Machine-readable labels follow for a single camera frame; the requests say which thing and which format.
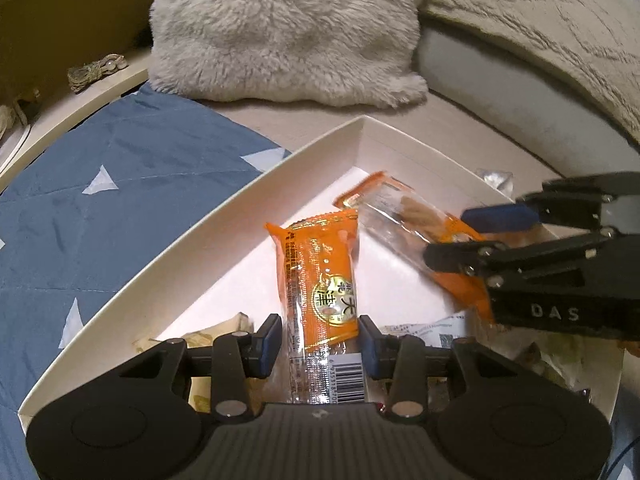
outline white fur cushion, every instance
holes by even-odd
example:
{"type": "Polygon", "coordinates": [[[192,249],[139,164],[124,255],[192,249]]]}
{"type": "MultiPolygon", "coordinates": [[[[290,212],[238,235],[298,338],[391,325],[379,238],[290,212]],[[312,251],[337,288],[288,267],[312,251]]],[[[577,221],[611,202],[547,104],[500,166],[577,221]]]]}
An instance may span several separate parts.
{"type": "Polygon", "coordinates": [[[215,101],[416,102],[420,1],[154,0],[149,81],[215,101]]]}

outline dark wire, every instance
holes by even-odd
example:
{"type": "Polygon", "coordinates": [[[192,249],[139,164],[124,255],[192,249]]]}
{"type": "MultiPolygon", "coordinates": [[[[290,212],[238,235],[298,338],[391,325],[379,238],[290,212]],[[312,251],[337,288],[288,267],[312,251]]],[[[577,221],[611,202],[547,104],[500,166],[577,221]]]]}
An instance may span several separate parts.
{"type": "Polygon", "coordinates": [[[611,473],[613,473],[613,470],[616,468],[616,466],[620,463],[620,461],[625,457],[625,455],[632,449],[633,446],[635,446],[636,444],[640,443],[640,435],[636,436],[635,439],[633,439],[628,446],[625,447],[625,449],[623,449],[620,454],[616,457],[616,459],[613,461],[613,464],[611,464],[611,467],[609,467],[609,469],[607,469],[607,473],[606,475],[603,476],[602,480],[609,480],[609,477],[611,476],[611,473]]]}

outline qr code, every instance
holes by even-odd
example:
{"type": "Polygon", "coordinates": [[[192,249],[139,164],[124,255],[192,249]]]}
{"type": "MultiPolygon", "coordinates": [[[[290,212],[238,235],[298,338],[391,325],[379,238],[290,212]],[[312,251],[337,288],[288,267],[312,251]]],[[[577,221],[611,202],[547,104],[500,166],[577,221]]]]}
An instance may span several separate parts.
{"type": "Polygon", "coordinates": [[[451,348],[453,344],[453,336],[451,334],[440,334],[440,346],[443,348],[451,348]]]}

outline transparent plastic packaging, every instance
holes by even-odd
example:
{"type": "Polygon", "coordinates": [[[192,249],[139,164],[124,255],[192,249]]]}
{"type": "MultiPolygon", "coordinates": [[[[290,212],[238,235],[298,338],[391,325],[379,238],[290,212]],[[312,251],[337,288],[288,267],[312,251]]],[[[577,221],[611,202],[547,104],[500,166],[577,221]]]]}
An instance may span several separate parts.
{"type": "Polygon", "coordinates": [[[290,401],[364,400],[361,359],[350,355],[358,351],[351,262],[357,212],[327,213],[288,228],[266,228],[277,249],[290,401]]]}
{"type": "Polygon", "coordinates": [[[422,259],[429,243],[483,240],[471,227],[428,203],[385,171],[371,174],[340,195],[334,205],[356,208],[361,228],[448,290],[463,306],[476,307],[482,317],[492,318],[479,278],[434,272],[422,259]]]}

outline orange plastic wrapper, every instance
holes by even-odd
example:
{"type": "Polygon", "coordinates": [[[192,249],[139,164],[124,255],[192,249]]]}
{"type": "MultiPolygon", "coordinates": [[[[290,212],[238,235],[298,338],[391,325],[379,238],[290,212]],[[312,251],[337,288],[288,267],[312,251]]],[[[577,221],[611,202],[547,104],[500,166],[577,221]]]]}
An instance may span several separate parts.
{"type": "Polygon", "coordinates": [[[386,171],[372,173],[334,202],[338,208],[357,208],[360,225],[403,258],[427,273],[462,305],[476,307],[481,317],[492,320],[491,307],[480,278],[433,272],[423,259],[428,243],[484,240],[453,215],[423,200],[413,188],[386,171]]]}
{"type": "Polygon", "coordinates": [[[281,228],[266,225],[276,243],[292,402],[332,402],[329,356],[345,354],[358,335],[351,248],[353,209],[281,228]]]}

